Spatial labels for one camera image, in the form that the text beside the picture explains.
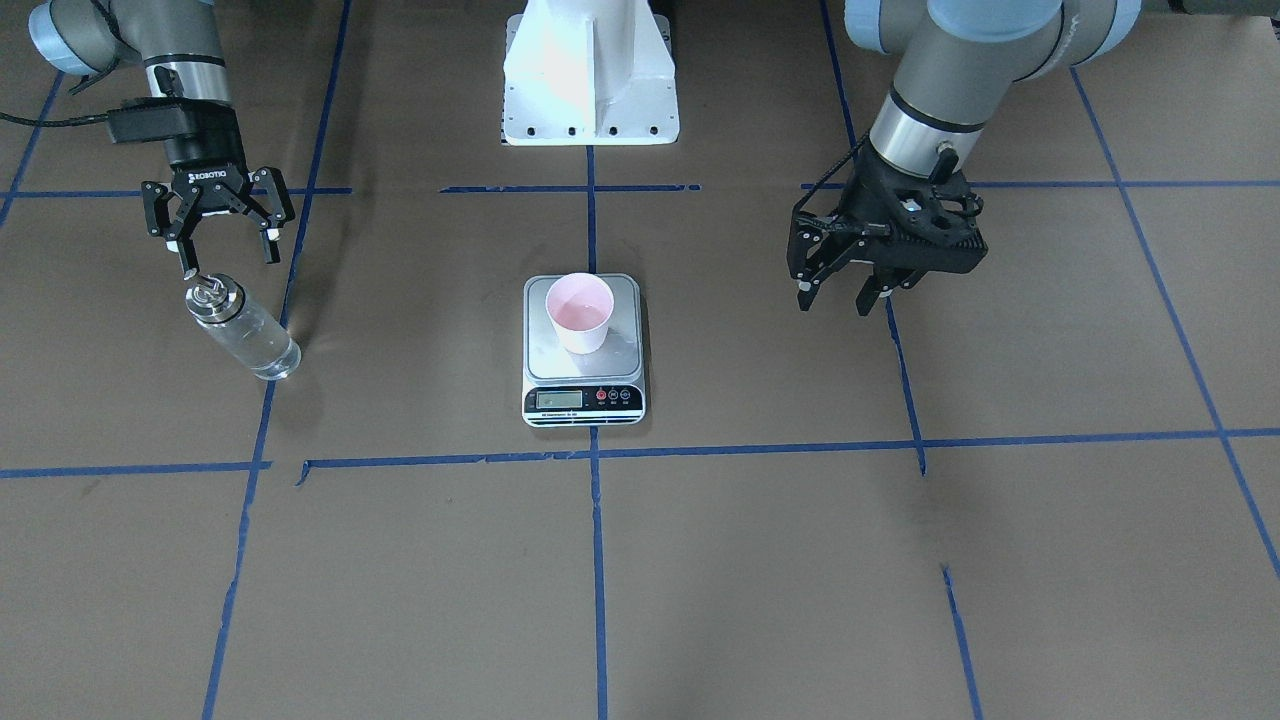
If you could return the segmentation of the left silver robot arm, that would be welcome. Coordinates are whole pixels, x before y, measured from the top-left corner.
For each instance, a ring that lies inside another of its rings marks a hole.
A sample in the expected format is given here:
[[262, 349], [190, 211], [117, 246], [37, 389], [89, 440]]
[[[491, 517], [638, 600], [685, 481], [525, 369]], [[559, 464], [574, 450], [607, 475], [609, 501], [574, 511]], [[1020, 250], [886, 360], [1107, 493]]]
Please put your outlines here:
[[851, 174], [833, 210], [795, 204], [787, 266], [808, 310], [831, 275], [870, 269], [867, 315], [932, 273], [966, 274], [988, 247], [983, 201], [963, 168], [1009, 90], [1087, 63], [1124, 40], [1138, 1], [849, 1], [855, 45], [899, 67], [869, 131], [840, 160]]

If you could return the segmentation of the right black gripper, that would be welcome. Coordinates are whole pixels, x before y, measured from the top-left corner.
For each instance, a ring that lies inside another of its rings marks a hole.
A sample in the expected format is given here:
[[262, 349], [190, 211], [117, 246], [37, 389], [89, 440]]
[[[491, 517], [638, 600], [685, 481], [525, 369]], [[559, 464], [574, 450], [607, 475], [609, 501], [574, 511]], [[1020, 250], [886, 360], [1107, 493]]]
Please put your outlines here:
[[200, 273], [191, 237], [202, 218], [221, 213], [248, 217], [260, 231], [268, 265], [282, 261], [280, 229], [294, 219], [282, 172], [248, 168], [237, 114], [221, 105], [227, 108], [224, 114], [211, 118], [201, 135], [156, 141], [165, 147], [172, 182], [165, 186], [148, 181], [141, 193], [147, 231], [175, 245], [183, 281]]

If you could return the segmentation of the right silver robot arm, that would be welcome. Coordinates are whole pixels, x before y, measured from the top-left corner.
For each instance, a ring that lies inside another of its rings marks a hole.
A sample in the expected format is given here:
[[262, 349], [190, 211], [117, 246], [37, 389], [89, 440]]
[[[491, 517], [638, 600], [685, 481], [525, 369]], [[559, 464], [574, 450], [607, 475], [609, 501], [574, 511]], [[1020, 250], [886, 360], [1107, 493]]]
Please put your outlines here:
[[195, 229], [206, 217], [242, 215], [264, 260], [280, 261], [279, 236], [294, 209], [283, 174], [248, 165], [210, 1], [45, 1], [28, 18], [38, 53], [88, 88], [123, 65], [140, 67], [148, 95], [99, 120], [114, 143], [160, 143], [169, 182], [146, 181], [145, 225], [198, 274]]

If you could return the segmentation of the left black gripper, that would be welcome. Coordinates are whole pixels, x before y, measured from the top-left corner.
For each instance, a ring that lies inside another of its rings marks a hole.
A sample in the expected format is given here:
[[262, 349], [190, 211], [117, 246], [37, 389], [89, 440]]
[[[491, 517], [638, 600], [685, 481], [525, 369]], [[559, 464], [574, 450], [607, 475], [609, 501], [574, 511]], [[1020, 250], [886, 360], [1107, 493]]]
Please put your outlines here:
[[829, 275], [851, 263], [870, 266], [870, 274], [856, 296], [859, 316], [869, 316], [873, 307], [893, 290], [918, 283], [929, 272], [902, 277], [876, 264], [881, 243], [890, 237], [890, 204], [893, 193], [899, 190], [919, 190], [925, 193], [966, 191], [966, 181], [959, 169], [957, 150], [948, 141], [936, 149], [934, 160], [923, 177], [890, 165], [865, 140], [837, 168], [846, 164], [852, 165], [852, 174], [833, 210], [826, 214], [806, 211], [804, 206], [813, 192], [808, 192], [792, 209], [787, 268], [790, 277], [797, 283], [797, 305], [803, 313], [810, 310]]

